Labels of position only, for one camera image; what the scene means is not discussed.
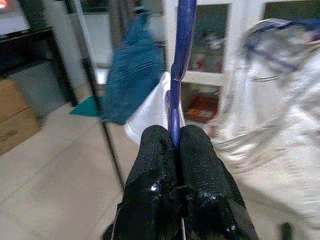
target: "black table leg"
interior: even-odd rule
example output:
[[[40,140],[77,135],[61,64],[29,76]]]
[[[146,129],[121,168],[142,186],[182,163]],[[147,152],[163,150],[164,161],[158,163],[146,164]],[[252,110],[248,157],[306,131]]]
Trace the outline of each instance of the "black table leg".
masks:
[[[103,109],[102,109],[102,106],[101,106],[101,103],[99,101],[99,97],[97,94],[97,89],[96,89],[97,83],[96,83],[96,78],[95,78],[95,71],[94,71],[93,66],[91,64],[91,61],[89,59],[82,60],[82,64],[83,64],[83,68],[85,69],[85,72],[87,74],[87,79],[88,79],[90,87],[91,87],[95,106],[96,106],[96,109],[99,114],[100,125],[101,125],[103,133],[104,133],[105,142],[109,148],[109,151],[110,151],[110,154],[112,157],[113,167],[114,167],[114,170],[116,171],[119,185],[121,186],[122,190],[124,190],[125,189],[125,179],[124,179],[124,176],[121,172],[120,163],[118,162],[118,158],[116,156],[116,151],[113,146],[112,138],[110,136],[110,131],[109,131],[107,124],[102,121]]]
[[[72,88],[71,81],[68,77],[67,70],[65,68],[65,64],[63,62],[62,56],[59,52],[59,47],[57,45],[54,32],[51,30],[47,34],[48,34],[48,37],[46,39],[47,39],[48,45],[49,45],[50,50],[52,52],[54,61],[57,64],[58,69],[61,71],[61,74],[63,77],[63,83],[65,86],[65,92],[67,95],[66,97],[68,98],[67,100],[68,100],[68,102],[69,101],[71,102],[72,107],[75,107],[78,105],[78,100],[77,100],[76,94]]]

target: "denim cloth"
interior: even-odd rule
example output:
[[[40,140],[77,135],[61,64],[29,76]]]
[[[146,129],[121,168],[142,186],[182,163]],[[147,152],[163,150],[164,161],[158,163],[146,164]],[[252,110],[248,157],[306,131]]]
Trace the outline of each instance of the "denim cloth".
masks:
[[[124,47],[113,53],[103,99],[105,122],[125,124],[161,78],[161,53],[146,30],[147,20],[146,13],[137,16]]]

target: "white cabinet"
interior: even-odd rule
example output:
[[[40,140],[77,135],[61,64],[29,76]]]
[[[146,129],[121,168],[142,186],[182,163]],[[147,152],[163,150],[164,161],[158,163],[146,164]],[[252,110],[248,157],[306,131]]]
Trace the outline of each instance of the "white cabinet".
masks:
[[[163,0],[169,68],[175,55],[177,6],[178,0]],[[269,18],[320,19],[320,0],[197,0],[190,63],[182,81],[184,112],[199,92],[206,96],[217,90],[212,86],[223,86],[244,32]]]
[[[224,73],[243,33],[246,0],[198,0],[188,72],[183,81],[222,86]],[[164,1],[167,59],[171,66],[176,45],[177,0]]]
[[[319,0],[247,0],[246,28],[263,19],[320,19]]]

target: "teal cloth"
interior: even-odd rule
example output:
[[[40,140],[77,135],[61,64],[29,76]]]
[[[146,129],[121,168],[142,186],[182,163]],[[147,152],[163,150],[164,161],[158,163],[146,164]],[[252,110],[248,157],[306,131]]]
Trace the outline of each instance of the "teal cloth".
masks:
[[[93,96],[88,97],[85,101],[77,105],[71,112],[72,115],[81,115],[86,117],[98,117],[98,111]]]
[[[113,51],[103,96],[103,120],[124,125],[158,84],[164,67],[147,30],[148,14],[129,26],[123,47]]]

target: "white cloth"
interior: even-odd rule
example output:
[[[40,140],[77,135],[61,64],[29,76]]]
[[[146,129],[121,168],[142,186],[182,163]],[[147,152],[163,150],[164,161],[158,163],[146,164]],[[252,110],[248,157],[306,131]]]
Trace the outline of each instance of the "white cloth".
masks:
[[[285,23],[264,20],[243,41],[259,39],[257,50],[299,70],[241,47],[232,79],[223,86],[217,119],[210,123],[216,128],[212,143],[245,199],[268,206],[270,211],[278,209],[279,214],[290,213],[281,219],[306,231],[302,233],[305,238],[293,239],[318,240],[320,48],[304,44],[305,30],[300,27],[257,31],[274,22]],[[248,210],[260,211],[250,206]]]
[[[160,125],[165,129],[168,129],[170,80],[170,73],[164,72],[159,84],[124,125],[125,133],[135,143],[140,144],[143,131],[152,125]],[[179,113],[180,125],[183,127],[186,124],[181,104],[179,106]]]

